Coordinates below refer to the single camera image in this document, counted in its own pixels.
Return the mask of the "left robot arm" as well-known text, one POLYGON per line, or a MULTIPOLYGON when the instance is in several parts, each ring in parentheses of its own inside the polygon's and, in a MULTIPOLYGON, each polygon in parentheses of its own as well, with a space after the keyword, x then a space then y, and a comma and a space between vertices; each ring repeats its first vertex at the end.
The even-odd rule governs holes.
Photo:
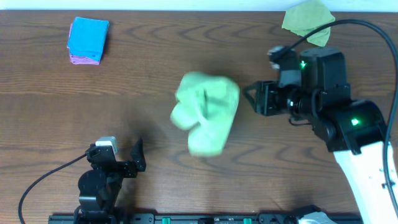
POLYGON ((124 179, 136 178, 146 169, 142 139, 131 149, 131 158, 117 161, 119 147, 114 136, 102 137, 85 151, 92 170, 78 181, 80 206, 74 223, 129 223, 130 217, 115 207, 124 179))

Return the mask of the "light green cloth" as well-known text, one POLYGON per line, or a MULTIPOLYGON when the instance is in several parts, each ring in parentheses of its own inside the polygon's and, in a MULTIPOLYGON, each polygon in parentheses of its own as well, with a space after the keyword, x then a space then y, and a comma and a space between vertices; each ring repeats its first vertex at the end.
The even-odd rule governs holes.
POLYGON ((186 73, 175 92, 170 120, 188 131, 188 151, 196 157, 222 153, 239 105, 239 86, 227 77, 186 73))

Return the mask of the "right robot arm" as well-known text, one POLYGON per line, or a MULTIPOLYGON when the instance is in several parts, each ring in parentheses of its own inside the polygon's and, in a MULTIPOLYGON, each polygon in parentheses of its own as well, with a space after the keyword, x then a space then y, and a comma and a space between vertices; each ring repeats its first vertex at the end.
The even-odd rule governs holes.
POLYGON ((381 110, 369 100, 351 98, 344 55, 333 47, 316 47, 297 54, 290 50, 270 61, 277 80, 258 81, 243 93, 257 114, 289 114, 297 125, 309 124, 325 142, 343 170, 364 223, 397 223, 384 173, 397 192, 392 147, 383 164, 387 125, 381 110))

